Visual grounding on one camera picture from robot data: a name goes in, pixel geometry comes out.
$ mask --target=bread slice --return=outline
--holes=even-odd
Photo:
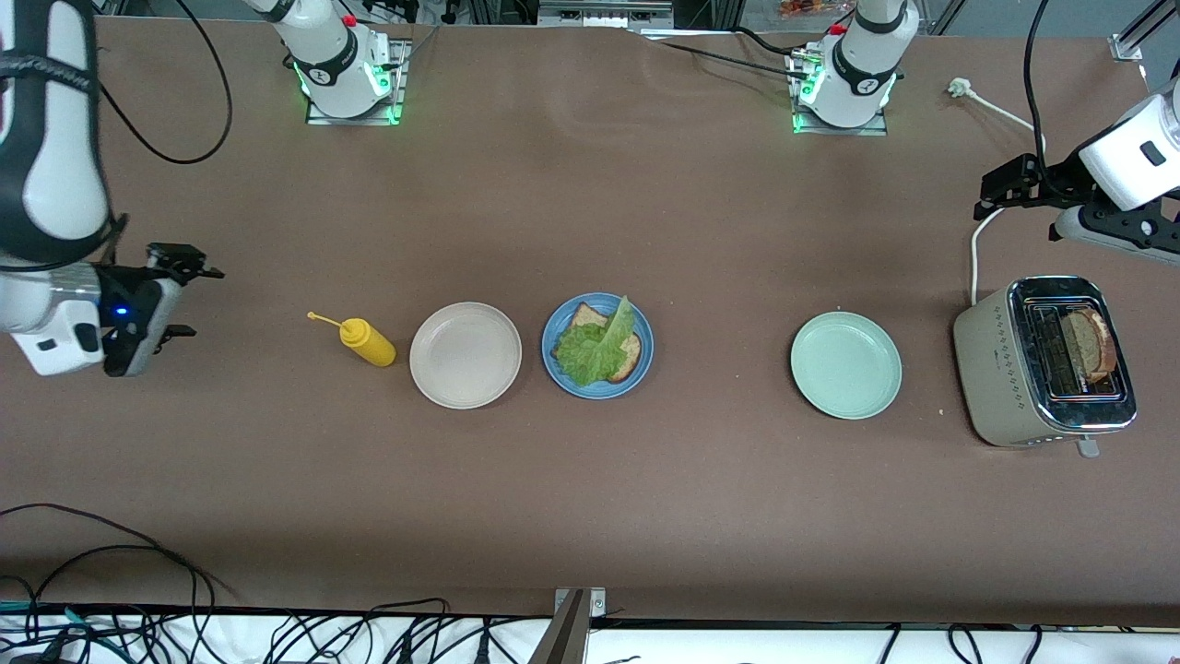
[[[1089,307],[1074,309],[1061,323],[1067,328],[1067,337],[1069,334],[1074,337],[1086,380],[1096,383],[1109,376],[1117,367],[1119,353],[1102,314]]]
[[[570,320],[570,327],[576,324],[601,324],[605,327],[609,320],[610,317],[598,313],[590,304],[582,302],[578,304],[577,310],[573,311],[573,317]],[[632,331],[631,336],[623,342],[623,350],[627,351],[627,360],[623,362],[623,367],[621,367],[614,376],[607,380],[616,386],[627,381],[631,373],[635,372],[635,368],[640,366],[640,357],[643,355],[643,343],[640,342],[640,336]]]

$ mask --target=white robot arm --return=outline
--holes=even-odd
[[[389,96],[385,34],[336,15],[332,0],[244,1],[278,31],[304,93],[323,113],[353,118]]]
[[[1066,160],[1021,155],[983,177],[976,219],[997,208],[1062,208],[1049,238],[1068,237],[1180,265],[1180,223],[1162,213],[1180,197],[1180,99],[1172,79]]]
[[[0,330],[42,376],[99,362],[135,376],[191,335],[168,324],[181,287],[221,272],[186,244],[150,245],[146,267],[113,264],[125,219],[110,211],[98,155],[90,0],[0,0]],[[85,262],[104,244],[104,259]]]
[[[820,63],[799,101],[833,126],[866,124],[889,100],[897,65],[918,32],[912,0],[861,0],[844,34],[808,45]]]

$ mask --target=yellow squeeze bottle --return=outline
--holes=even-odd
[[[353,353],[367,360],[373,366],[389,367],[393,364],[393,360],[398,357],[398,351],[393,348],[393,344],[363,317],[349,317],[343,322],[336,322],[330,317],[323,317],[310,310],[307,311],[307,316],[312,320],[322,320],[339,327],[340,343],[352,349]]]

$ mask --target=bottle nozzle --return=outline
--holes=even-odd
[[[336,322],[335,320],[332,320],[330,317],[324,317],[324,316],[315,313],[314,310],[307,311],[307,316],[310,317],[312,320],[322,320],[324,322],[330,322],[330,323],[335,324],[336,327],[342,327],[341,323]]]

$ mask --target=lettuce leaf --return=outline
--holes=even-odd
[[[578,387],[605,381],[623,368],[623,342],[635,327],[635,308],[624,295],[618,308],[602,324],[577,324],[562,331],[557,342],[557,363]]]

